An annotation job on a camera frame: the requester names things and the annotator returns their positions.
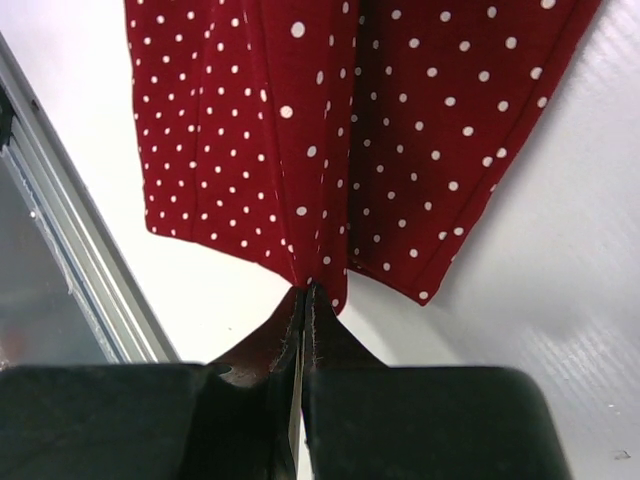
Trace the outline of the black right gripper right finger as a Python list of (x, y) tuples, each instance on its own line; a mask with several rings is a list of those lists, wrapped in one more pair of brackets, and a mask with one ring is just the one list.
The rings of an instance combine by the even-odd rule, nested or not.
[(567, 479), (549, 407), (525, 373), (391, 367), (306, 293), (302, 411), (318, 479)]

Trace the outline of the red dotted skirt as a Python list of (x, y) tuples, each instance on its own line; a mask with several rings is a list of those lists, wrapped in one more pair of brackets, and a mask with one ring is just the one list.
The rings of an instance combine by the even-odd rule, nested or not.
[(149, 232), (426, 304), (595, 1), (128, 1)]

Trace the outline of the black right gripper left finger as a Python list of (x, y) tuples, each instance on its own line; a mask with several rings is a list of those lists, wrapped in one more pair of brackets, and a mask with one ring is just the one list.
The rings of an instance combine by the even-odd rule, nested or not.
[(293, 479), (305, 295), (208, 364), (1, 375), (5, 479)]

